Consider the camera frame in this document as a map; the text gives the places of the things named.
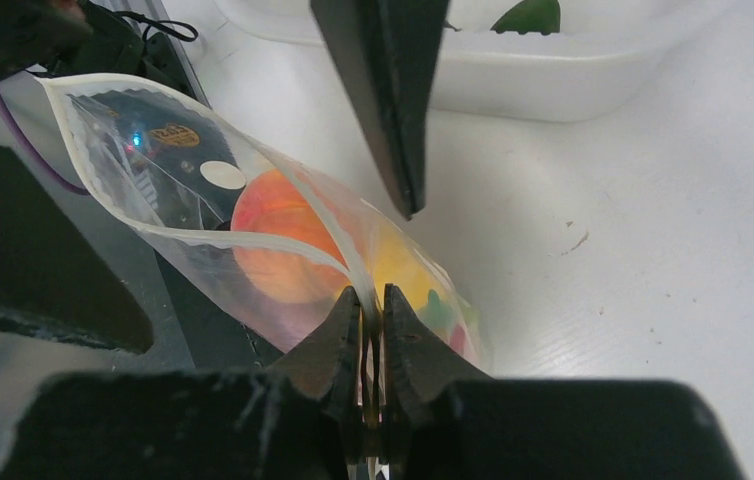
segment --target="white background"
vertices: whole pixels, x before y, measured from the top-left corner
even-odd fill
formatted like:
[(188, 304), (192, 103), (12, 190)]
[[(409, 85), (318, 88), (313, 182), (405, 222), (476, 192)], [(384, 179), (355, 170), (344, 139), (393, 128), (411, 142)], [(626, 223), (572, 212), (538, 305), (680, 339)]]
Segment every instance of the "white background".
[[(187, 50), (216, 111), (391, 210), (337, 80), (211, 1), (165, 4), (204, 35)], [(688, 383), (754, 478), (754, 2), (603, 118), (434, 112), (428, 161), (404, 228), (482, 312), (494, 373)]]

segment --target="ziplock bag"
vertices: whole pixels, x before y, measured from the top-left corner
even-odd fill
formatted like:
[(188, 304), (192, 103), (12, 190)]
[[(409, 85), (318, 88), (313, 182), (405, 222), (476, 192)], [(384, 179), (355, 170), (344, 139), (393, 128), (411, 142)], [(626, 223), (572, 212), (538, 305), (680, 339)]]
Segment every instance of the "ziplock bag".
[(479, 365), (477, 315), (447, 273), (340, 183), (157, 83), (116, 74), (41, 82), (92, 196), (283, 352), (347, 285), (377, 318), (394, 283), (425, 325)]

